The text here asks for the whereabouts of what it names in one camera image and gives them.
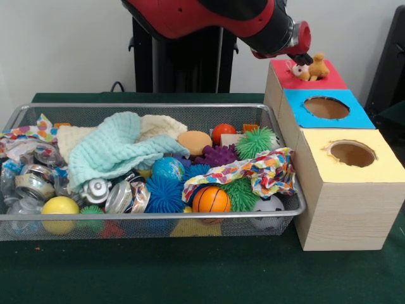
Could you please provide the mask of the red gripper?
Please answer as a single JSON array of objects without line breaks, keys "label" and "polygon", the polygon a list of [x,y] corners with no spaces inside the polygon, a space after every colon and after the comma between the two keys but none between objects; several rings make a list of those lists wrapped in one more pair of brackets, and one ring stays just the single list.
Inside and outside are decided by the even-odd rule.
[{"label": "red gripper", "polygon": [[306,21],[294,23],[292,37],[289,43],[280,51],[272,54],[264,54],[251,49],[252,54],[259,58],[275,58],[279,55],[287,55],[296,64],[312,64],[313,58],[308,54],[311,44],[311,31]]}]

